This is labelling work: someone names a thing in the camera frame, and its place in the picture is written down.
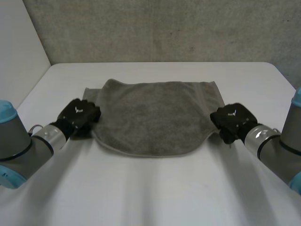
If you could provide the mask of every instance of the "gray towel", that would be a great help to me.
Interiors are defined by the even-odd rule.
[[[83,99],[102,115],[92,136],[110,150],[135,156],[173,156],[195,150],[216,127],[210,113],[224,106],[215,82],[124,84],[110,79],[86,88]]]

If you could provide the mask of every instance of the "table surface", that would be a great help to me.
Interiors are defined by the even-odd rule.
[[[243,103],[282,129],[294,88],[268,63],[90,63],[52,66],[18,108],[26,129],[55,121],[85,87],[215,81],[225,104]],[[96,141],[69,141],[17,190],[0,188],[4,226],[300,225],[301,197],[236,141],[209,138],[188,155],[133,158]]]

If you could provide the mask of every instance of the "gray concrete wall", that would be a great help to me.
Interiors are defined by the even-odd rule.
[[[52,64],[265,61],[301,86],[300,0],[24,0]]]

